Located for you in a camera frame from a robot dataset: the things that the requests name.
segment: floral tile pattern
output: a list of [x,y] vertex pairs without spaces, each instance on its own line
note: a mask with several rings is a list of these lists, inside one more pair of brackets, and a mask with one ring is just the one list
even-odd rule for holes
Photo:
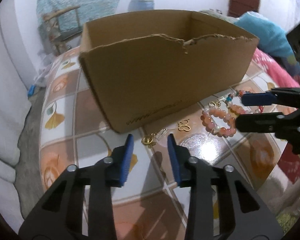
[[47,103],[76,92],[79,69],[57,77],[50,86]]
[[[94,100],[78,62],[79,48],[56,59],[51,68],[42,111],[40,139],[40,172],[46,190],[70,164],[79,167],[95,164],[110,156],[115,147],[124,144],[127,134],[111,130]],[[183,240],[189,210],[189,188],[179,188],[174,181],[167,151],[167,136],[173,133],[179,145],[192,156],[216,167],[234,166],[258,189],[278,162],[286,141],[272,134],[240,133],[231,138],[212,135],[202,125],[202,110],[218,97],[236,90],[264,92],[276,84],[252,62],[242,81],[187,109],[171,114],[130,133],[134,135],[134,151],[128,180],[122,188],[112,190],[117,235],[122,239]],[[234,104],[240,105],[238,97]],[[295,111],[284,106],[267,106],[264,112]],[[228,127],[213,117],[220,126]],[[142,138],[156,133],[154,145],[142,144]],[[87,234],[86,214],[89,187],[86,187],[83,230]],[[219,232],[218,194],[213,195],[214,233]]]

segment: open cardboard box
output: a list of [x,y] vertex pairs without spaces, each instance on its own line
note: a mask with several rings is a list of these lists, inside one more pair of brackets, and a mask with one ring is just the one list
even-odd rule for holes
[[86,23],[79,61],[122,133],[240,82],[257,44],[251,33],[200,12],[138,11]]

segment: pink bead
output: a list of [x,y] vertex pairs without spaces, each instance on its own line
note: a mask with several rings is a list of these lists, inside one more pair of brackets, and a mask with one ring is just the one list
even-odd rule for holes
[[211,117],[207,116],[205,119],[204,119],[204,122],[206,124],[210,123],[211,122]]
[[231,118],[231,114],[226,114],[226,115],[225,115],[225,119],[226,119],[227,121],[229,121],[230,118]]
[[235,125],[235,118],[231,117],[229,120],[229,125],[234,126]]
[[214,124],[214,122],[210,122],[210,123],[208,123],[208,128],[209,129],[213,129],[215,127],[215,124]]
[[225,110],[219,112],[219,118],[223,119],[226,116],[227,112]]
[[230,136],[230,134],[231,134],[230,129],[227,129],[225,135],[226,135],[226,136]]
[[221,110],[220,109],[216,109],[213,113],[213,116],[218,117],[220,114]]
[[237,105],[232,105],[231,110],[235,112],[237,110]]
[[221,135],[224,135],[224,134],[226,133],[226,128],[221,127],[219,133],[220,133]]
[[202,115],[207,115],[207,114],[209,114],[209,111],[206,110],[202,111]]
[[231,128],[230,128],[230,132],[231,132],[232,135],[234,135],[234,134],[237,132],[237,129],[234,128],[234,127],[231,127]]
[[213,114],[215,110],[216,110],[216,108],[214,106],[210,107],[209,108],[210,114]]

